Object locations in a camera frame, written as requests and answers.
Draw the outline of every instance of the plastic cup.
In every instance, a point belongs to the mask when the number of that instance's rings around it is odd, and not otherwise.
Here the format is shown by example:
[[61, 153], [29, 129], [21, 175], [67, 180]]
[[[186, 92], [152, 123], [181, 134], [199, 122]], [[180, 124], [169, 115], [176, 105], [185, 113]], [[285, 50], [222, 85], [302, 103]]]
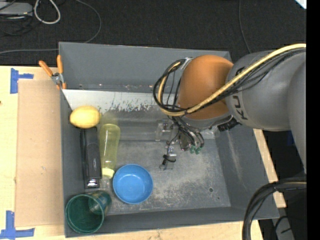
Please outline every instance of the plastic cup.
[[102, 226], [111, 203], [109, 194], [102, 190], [75, 195], [65, 206], [66, 221], [77, 233], [94, 233]]

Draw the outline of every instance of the blue bowl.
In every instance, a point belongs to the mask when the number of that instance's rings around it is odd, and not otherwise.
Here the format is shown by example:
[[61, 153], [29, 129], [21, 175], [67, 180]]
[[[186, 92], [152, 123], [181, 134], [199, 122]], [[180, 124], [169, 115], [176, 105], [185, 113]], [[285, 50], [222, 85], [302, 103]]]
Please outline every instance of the blue bowl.
[[127, 164], [113, 176], [113, 190], [123, 202], [136, 205], [147, 200], [154, 188], [150, 173], [138, 164]]

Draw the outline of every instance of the gray tray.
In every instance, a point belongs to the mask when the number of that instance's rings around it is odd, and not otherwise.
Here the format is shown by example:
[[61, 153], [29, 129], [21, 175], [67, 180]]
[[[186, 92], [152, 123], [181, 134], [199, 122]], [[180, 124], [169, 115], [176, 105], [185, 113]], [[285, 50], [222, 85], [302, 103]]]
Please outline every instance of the gray tray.
[[[69, 123], [72, 109], [80, 105], [96, 106], [121, 128], [117, 168], [139, 164], [154, 181], [149, 199], [136, 205], [120, 201], [111, 185], [111, 209], [94, 235], [243, 220], [253, 193], [268, 183], [252, 129], [206, 131], [198, 155], [181, 151], [176, 143], [176, 162], [167, 170], [159, 166], [170, 134], [155, 140], [158, 123], [167, 117], [152, 98], [152, 86], [168, 65], [204, 54], [230, 60], [228, 52], [65, 42], [59, 52], [68, 84], [60, 94], [64, 205], [92, 191], [84, 189], [80, 131]], [[255, 219], [278, 217], [270, 196]], [[65, 222], [65, 236], [81, 234]]]

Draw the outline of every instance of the gray robot arm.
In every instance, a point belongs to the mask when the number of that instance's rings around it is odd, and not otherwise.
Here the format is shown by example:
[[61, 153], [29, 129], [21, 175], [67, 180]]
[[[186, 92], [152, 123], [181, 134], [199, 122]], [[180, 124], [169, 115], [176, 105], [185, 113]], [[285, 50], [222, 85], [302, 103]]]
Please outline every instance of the gray robot arm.
[[[232, 67], [227, 81], [268, 53], [257, 52], [241, 58]], [[306, 50], [271, 59], [246, 82], [237, 93], [225, 99], [234, 119], [255, 129], [291, 131], [307, 173]]]

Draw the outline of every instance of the blue tape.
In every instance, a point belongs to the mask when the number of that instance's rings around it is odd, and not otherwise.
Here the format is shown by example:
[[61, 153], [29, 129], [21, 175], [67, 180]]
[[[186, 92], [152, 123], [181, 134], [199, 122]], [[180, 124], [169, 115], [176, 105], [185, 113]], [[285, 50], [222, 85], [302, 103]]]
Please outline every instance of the blue tape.
[[0, 239], [15, 240], [16, 238], [33, 237], [35, 228], [16, 230], [15, 228], [15, 213], [7, 210], [5, 213], [5, 229], [1, 229]]
[[10, 78], [10, 94], [17, 94], [18, 93], [18, 80], [19, 79], [33, 79], [33, 74], [19, 74], [18, 70], [11, 68], [11, 78]]

